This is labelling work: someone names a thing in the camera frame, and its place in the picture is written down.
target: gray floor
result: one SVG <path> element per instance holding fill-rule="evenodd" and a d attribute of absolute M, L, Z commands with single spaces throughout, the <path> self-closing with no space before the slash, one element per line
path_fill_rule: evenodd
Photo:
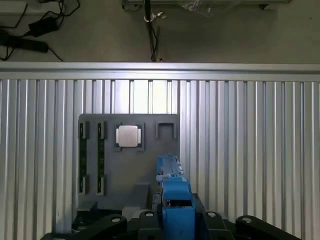
<path fill-rule="evenodd" d="M 149 62 L 142 10 L 127 12 L 119 0 L 81 0 L 82 6 L 46 41 L 66 62 Z M 159 57 L 164 62 L 320 63 L 320 1 L 293 0 L 275 11 L 238 7 L 219 18 L 180 7 L 162 8 Z M 22 34 L 38 16 L 26 16 Z M 14 24 L 17 16 L 0 16 Z M 5 49 L 0 48 L 1 56 Z M 11 61 L 57 61 L 51 53 L 14 52 Z"/>

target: plastic bag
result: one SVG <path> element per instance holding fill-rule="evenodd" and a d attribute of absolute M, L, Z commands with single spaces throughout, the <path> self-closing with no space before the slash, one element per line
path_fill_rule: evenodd
<path fill-rule="evenodd" d="M 223 15 L 243 0 L 181 0 L 180 5 L 190 12 L 212 17 Z"/>

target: gray fixture board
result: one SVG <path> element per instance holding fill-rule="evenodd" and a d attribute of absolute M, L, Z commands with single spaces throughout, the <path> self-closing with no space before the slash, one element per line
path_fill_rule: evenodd
<path fill-rule="evenodd" d="M 79 204 L 97 201 L 99 209 L 121 210 L 136 183 L 149 183 L 158 190 L 157 156 L 179 156 L 177 114 L 82 114 L 79 124 L 87 129 L 86 168 L 88 192 L 79 195 Z M 104 194 L 97 194 L 98 124 L 104 123 Z M 141 147 L 118 147 L 116 128 L 142 126 Z"/>

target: power adapter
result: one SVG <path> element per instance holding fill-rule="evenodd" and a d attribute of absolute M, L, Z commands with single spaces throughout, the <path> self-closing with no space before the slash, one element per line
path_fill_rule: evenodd
<path fill-rule="evenodd" d="M 44 19 L 41 19 L 39 21 L 35 21 L 33 23 L 29 24 L 30 31 L 28 32 L 28 35 L 39 37 L 44 34 L 51 33 L 53 31 L 57 31 L 58 25 L 56 18 L 50 16 L 46 17 Z"/>

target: corrugated metal panel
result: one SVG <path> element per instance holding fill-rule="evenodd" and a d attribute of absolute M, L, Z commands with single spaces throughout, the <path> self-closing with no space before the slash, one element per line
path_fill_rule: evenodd
<path fill-rule="evenodd" d="M 255 215 L 318 239 L 320 75 L 246 81 L 253 73 L 219 69 L 221 75 L 191 72 L 189 79 L 186 70 L 181 80 L 160 71 L 134 80 L 132 70 L 127 80 L 121 73 L 119 80 L 0 80 L 0 240 L 70 231 L 82 113 L 179 114 L 180 161 L 208 209 L 230 220 Z M 209 76 L 215 80 L 198 80 Z M 308 82 L 284 82 L 289 76 Z"/>

